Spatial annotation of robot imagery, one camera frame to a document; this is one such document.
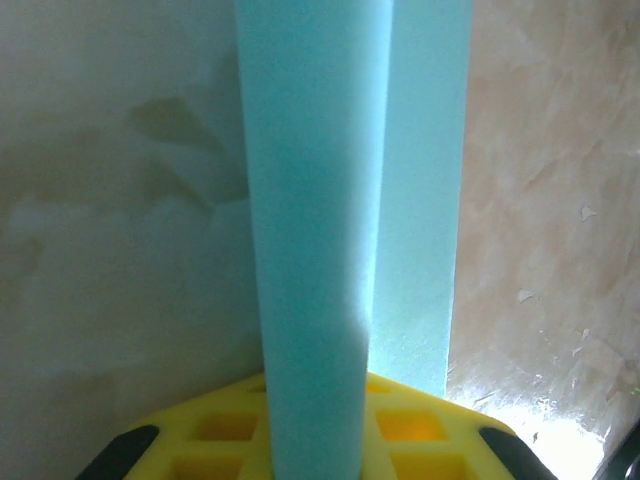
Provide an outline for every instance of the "wall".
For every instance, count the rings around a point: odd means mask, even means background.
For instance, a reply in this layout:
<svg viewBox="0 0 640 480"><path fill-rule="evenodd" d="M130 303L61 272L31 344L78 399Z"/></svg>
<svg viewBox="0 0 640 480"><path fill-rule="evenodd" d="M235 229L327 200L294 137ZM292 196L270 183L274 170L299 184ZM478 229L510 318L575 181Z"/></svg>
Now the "wall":
<svg viewBox="0 0 640 480"><path fill-rule="evenodd" d="M0 477L261 368L229 1L0 4Z"/></svg>
<svg viewBox="0 0 640 480"><path fill-rule="evenodd" d="M640 417L640 8L474 6L448 393L590 479Z"/></svg>

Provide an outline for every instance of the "yellow plastic base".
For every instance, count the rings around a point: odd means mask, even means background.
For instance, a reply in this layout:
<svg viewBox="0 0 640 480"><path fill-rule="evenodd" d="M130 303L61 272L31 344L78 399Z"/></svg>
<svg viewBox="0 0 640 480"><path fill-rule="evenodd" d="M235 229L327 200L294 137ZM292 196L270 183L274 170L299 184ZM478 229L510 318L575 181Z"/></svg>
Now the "yellow plastic base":
<svg viewBox="0 0 640 480"><path fill-rule="evenodd" d="M134 428L149 424L160 434L129 480L273 480L263 375ZM369 374L362 480L511 480L481 427L513 434L495 419Z"/></svg>

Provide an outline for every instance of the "black corner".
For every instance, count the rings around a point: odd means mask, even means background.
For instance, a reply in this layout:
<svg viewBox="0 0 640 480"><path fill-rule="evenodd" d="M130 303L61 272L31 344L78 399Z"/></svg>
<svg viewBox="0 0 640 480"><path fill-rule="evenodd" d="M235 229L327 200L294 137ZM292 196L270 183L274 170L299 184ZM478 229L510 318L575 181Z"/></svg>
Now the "black corner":
<svg viewBox="0 0 640 480"><path fill-rule="evenodd" d="M479 432L515 480L557 480L520 438L492 427Z"/></svg>
<svg viewBox="0 0 640 480"><path fill-rule="evenodd" d="M158 427L145 425L118 435L76 477L76 480L124 479L159 433Z"/></svg>
<svg viewBox="0 0 640 480"><path fill-rule="evenodd" d="M640 479L640 421L629 432L609 460L603 463L597 480Z"/></svg>

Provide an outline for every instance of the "white wall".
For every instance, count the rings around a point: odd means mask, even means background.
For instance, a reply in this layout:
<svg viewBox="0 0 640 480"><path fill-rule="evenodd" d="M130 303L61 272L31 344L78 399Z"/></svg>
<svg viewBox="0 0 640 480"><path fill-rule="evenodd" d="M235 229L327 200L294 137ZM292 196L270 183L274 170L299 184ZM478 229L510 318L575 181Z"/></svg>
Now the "white wall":
<svg viewBox="0 0 640 480"><path fill-rule="evenodd" d="M0 3L0 477L261 365L231 0Z"/></svg>

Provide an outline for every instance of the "light blue foam sheet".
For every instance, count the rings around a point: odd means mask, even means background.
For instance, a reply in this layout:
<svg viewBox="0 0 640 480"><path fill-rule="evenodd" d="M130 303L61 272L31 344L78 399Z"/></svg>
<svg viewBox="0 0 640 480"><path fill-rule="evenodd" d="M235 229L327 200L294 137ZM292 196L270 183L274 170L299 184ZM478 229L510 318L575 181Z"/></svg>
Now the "light blue foam sheet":
<svg viewBox="0 0 640 480"><path fill-rule="evenodd" d="M356 480L390 0L236 0L277 480Z"/></svg>
<svg viewBox="0 0 640 480"><path fill-rule="evenodd" d="M395 3L369 369L444 396L471 0Z"/></svg>

